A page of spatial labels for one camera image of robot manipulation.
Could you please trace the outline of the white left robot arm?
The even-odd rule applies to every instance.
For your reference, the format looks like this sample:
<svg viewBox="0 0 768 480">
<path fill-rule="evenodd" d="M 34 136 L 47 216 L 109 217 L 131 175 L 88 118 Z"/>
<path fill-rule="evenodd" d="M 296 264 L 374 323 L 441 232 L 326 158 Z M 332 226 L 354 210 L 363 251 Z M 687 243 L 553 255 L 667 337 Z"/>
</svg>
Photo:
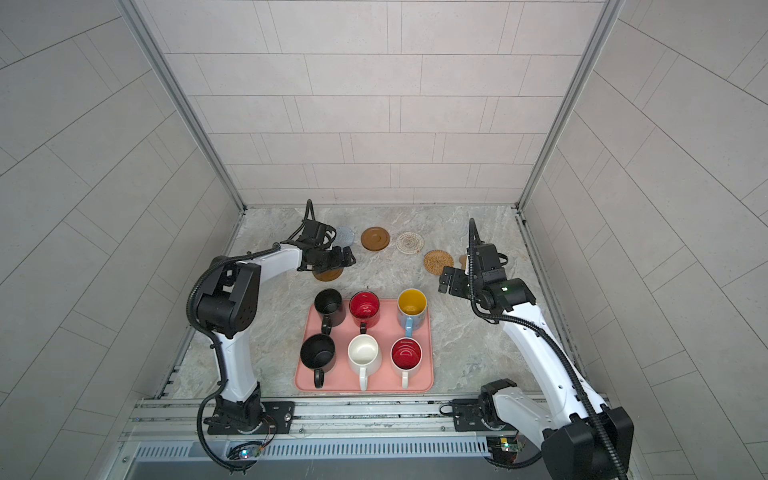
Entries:
<svg viewBox="0 0 768 480">
<path fill-rule="evenodd" d="M 335 246 L 336 229 L 315 219 L 266 250 L 214 258 L 194 283 L 186 304 L 190 325 L 211 341 L 219 387 L 214 413 L 200 420 L 211 434 L 252 433 L 266 423 L 261 390 L 251 362 L 248 330 L 263 283 L 289 271 L 324 273 L 352 266 L 349 246 Z"/>
</svg>

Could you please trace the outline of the woven rattan round coaster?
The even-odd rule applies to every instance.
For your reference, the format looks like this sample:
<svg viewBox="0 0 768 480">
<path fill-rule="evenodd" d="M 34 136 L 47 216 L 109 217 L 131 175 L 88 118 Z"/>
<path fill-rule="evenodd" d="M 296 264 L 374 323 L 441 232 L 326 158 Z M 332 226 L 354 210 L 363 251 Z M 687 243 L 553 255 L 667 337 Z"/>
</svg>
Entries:
<svg viewBox="0 0 768 480">
<path fill-rule="evenodd" d="M 432 275 L 440 276 L 445 267 L 453 267 L 453 257 L 444 250 L 431 250 L 423 259 L 423 266 Z"/>
</svg>

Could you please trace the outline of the blue-grey woven round coaster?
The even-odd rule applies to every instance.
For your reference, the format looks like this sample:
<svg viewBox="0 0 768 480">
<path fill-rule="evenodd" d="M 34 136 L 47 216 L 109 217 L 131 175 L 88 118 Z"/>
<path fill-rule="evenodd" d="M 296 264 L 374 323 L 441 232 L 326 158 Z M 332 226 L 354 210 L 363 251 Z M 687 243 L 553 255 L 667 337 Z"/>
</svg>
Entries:
<svg viewBox="0 0 768 480">
<path fill-rule="evenodd" d="M 341 226 L 336 229 L 333 243 L 334 246 L 339 246 L 341 248 L 351 247 L 354 244 L 354 241 L 355 234 L 349 227 Z"/>
</svg>

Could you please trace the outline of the dark wooden round coaster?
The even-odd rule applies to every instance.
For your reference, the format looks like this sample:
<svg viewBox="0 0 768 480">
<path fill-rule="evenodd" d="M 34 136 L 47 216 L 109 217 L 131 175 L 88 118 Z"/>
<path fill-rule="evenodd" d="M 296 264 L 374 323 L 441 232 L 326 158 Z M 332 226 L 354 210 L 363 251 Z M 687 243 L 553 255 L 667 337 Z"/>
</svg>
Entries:
<svg viewBox="0 0 768 480">
<path fill-rule="evenodd" d="M 327 270 L 320 273 L 318 273 L 317 271 L 313 271 L 313 276 L 318 281 L 331 282 L 338 279 L 343 272 L 344 272 L 344 268 L 340 267 L 337 269 Z"/>
</svg>

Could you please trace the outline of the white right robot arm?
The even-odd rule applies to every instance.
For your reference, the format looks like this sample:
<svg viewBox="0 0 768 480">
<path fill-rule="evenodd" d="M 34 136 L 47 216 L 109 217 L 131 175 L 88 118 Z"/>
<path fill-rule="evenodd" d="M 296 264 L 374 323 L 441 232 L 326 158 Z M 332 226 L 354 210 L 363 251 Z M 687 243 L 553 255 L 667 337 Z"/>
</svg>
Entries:
<svg viewBox="0 0 768 480">
<path fill-rule="evenodd" d="M 588 384 L 548 327 L 527 284 L 510 279 L 507 257 L 491 243 L 471 240 L 465 270 L 444 268 L 439 292 L 469 300 L 473 313 L 502 326 L 527 362 L 545 397 L 539 405 L 512 381 L 484 385 L 483 421 L 513 426 L 540 451 L 554 479 L 625 479 L 634 425 Z"/>
</svg>

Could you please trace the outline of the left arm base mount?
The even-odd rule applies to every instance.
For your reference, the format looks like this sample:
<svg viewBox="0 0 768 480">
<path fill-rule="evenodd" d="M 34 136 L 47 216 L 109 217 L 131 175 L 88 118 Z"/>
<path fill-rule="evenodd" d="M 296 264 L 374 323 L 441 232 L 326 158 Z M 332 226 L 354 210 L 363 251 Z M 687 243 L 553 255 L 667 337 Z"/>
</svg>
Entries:
<svg viewBox="0 0 768 480">
<path fill-rule="evenodd" d="M 244 401 L 217 395 L 213 413 L 202 422 L 211 435 L 288 434 L 295 407 L 293 401 L 263 401 L 257 387 Z"/>
</svg>

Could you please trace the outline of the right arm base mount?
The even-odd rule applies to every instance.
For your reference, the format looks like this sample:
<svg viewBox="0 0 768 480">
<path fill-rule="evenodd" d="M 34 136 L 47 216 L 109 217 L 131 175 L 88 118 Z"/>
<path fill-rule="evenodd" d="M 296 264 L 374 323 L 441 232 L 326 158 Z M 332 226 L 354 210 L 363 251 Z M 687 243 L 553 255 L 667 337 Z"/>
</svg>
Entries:
<svg viewBox="0 0 768 480">
<path fill-rule="evenodd" d="M 486 432 L 514 430 L 515 427 L 503 422 L 498 416 L 493 395 L 507 387 L 516 387 L 510 379 L 499 379 L 481 387 L 477 398 L 453 399 L 442 404 L 438 411 L 451 417 L 457 432 Z"/>
</svg>

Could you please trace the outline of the multicolour woven round coaster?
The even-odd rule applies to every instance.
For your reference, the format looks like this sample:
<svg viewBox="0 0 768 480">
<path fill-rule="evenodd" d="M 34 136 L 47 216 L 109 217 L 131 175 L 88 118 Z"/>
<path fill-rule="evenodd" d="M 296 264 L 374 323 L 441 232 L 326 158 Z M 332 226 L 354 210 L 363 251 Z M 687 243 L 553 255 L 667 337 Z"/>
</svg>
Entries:
<svg viewBox="0 0 768 480">
<path fill-rule="evenodd" d="M 397 250 L 406 255 L 414 255 L 419 253 L 425 245 L 423 237 L 412 231 L 406 231 L 401 233 L 395 242 Z"/>
</svg>

